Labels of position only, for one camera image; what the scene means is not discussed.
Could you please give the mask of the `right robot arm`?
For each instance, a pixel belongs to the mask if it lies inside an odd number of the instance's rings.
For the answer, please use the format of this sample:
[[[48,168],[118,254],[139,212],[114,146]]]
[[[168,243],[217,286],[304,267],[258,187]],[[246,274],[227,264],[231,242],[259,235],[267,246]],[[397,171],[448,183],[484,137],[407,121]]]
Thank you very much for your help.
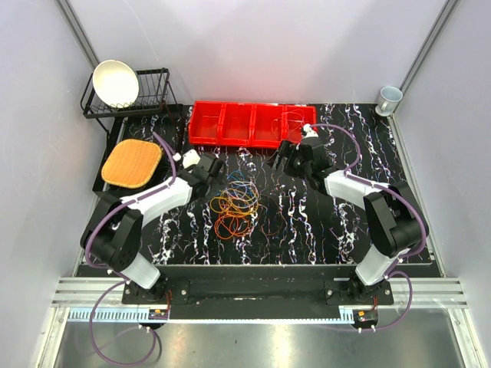
[[[344,286],[355,303],[373,298],[389,270],[427,240],[427,222],[407,182],[371,182],[347,173],[331,164],[319,138],[281,141],[268,165],[283,166],[286,175],[307,181],[317,192],[364,210],[371,247]]]

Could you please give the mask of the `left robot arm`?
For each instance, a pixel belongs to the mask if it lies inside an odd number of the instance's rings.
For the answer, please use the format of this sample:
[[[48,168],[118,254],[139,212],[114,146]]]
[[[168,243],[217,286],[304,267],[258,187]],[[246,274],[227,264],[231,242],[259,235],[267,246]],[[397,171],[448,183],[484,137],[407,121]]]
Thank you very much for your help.
[[[160,302],[166,293],[166,277],[140,253],[143,228],[208,194],[223,167],[221,159],[205,154],[143,192],[121,198],[104,193],[81,236],[86,260],[95,258],[101,267],[135,284],[148,303]]]

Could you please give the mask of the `red bin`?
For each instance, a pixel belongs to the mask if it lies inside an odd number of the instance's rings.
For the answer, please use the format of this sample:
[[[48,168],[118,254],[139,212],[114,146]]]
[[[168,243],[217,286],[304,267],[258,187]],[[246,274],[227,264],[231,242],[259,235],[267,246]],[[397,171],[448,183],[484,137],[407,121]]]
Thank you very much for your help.
[[[188,137],[193,145],[219,144],[223,102],[196,101],[189,121]]]
[[[277,149],[282,141],[283,106],[257,104],[253,122],[251,146]]]
[[[250,103],[225,103],[222,117],[221,146],[250,145],[250,126],[254,105]]]
[[[285,140],[300,143],[302,126],[317,123],[316,109],[310,105],[285,105],[282,122],[285,124]]]

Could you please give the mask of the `woven bamboo tray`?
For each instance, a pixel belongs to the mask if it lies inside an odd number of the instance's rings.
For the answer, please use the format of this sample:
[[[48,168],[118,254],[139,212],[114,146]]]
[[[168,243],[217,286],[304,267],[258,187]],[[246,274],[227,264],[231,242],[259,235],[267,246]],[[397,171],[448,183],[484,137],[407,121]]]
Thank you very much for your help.
[[[162,149],[155,143],[135,139],[122,140],[103,165],[102,180],[126,189],[140,188],[150,181],[161,158]]]

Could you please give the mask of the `light blue mug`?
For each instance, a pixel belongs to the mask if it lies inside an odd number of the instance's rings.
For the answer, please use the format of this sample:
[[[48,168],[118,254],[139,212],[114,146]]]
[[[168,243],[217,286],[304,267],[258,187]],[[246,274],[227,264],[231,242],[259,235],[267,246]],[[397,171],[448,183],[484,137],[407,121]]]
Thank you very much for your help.
[[[403,92],[397,87],[384,86],[381,88],[375,112],[381,117],[390,116],[403,98]]]

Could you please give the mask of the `white bowl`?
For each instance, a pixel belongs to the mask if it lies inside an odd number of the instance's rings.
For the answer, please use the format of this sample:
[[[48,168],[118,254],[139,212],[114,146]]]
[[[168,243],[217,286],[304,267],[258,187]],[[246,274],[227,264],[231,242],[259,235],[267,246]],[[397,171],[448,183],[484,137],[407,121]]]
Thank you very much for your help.
[[[124,62],[102,61],[94,69],[92,83],[97,96],[109,107],[126,108],[140,91],[137,74]]]

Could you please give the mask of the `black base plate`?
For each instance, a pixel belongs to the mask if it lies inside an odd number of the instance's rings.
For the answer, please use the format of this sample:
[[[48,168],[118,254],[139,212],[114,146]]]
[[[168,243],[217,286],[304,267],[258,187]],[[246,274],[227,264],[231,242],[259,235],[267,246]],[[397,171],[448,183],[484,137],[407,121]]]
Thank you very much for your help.
[[[123,304],[170,302],[173,320],[330,320],[340,307],[391,307],[388,282],[354,281],[350,265],[170,265],[152,291],[125,286]]]

